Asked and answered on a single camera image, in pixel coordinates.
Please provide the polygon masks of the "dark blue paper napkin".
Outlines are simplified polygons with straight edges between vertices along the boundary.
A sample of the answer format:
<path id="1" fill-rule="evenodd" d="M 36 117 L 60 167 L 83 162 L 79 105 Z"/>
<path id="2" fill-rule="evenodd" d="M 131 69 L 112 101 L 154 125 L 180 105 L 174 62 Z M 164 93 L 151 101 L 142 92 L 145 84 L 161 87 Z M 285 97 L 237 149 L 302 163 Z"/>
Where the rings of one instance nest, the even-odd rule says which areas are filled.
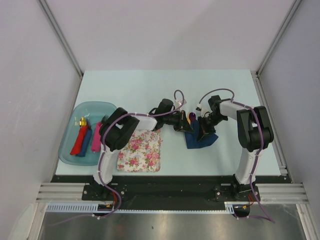
<path id="1" fill-rule="evenodd" d="M 198 136 L 200 133 L 199 121 L 195 120 L 191 123 L 194 132 L 184 132 L 184 138 L 187 149 L 202 149 L 211 146 L 218 140 L 218 136 L 214 133 L 209 135 L 207 138 L 198 141 Z"/>

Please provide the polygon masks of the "purple metal spoon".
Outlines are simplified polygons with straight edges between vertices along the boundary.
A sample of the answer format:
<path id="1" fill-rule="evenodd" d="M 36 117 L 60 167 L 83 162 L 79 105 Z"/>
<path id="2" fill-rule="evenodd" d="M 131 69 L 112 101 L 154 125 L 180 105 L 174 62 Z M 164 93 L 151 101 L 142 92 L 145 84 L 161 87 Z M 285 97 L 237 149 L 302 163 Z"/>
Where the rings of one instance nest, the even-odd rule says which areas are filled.
<path id="1" fill-rule="evenodd" d="M 190 124 L 194 123 L 197 120 L 197 116 L 194 112 L 189 113 Z"/>

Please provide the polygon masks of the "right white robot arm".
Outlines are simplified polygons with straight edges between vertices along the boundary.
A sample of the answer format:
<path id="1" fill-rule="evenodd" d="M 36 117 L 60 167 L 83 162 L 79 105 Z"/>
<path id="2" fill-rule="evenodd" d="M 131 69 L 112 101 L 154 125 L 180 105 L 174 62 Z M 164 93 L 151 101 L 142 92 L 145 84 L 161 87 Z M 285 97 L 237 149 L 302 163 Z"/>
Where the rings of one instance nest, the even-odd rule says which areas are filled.
<path id="1" fill-rule="evenodd" d="M 215 126 L 233 119 L 237 123 L 237 137 L 242 147 L 239 166 L 233 176 L 230 194 L 242 201 L 253 191 L 256 168 L 263 151 L 274 141 L 274 132 L 267 109 L 264 106 L 250 107 L 232 99 L 214 95 L 208 100 L 210 111 L 206 112 L 199 102 L 197 141 L 202 142 L 216 133 Z"/>

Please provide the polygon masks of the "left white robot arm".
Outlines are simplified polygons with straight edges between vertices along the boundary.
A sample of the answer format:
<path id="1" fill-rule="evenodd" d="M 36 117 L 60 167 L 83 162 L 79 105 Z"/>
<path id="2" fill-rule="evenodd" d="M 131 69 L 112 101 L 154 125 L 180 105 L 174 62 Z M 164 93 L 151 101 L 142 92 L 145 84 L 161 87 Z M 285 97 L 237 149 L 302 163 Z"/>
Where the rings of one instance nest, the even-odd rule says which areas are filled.
<path id="1" fill-rule="evenodd" d="M 97 171 L 93 175 L 93 194 L 100 200 L 110 196 L 111 188 L 107 185 L 113 178 L 113 167 L 122 150 L 135 131 L 157 131 L 163 125 L 173 126 L 176 132 L 193 133 L 187 120 L 187 114 L 181 110 L 178 101 L 164 98 L 158 107 L 149 113 L 129 113 L 124 108 L 117 108 L 113 114 L 103 120 L 99 130 L 100 156 Z"/>

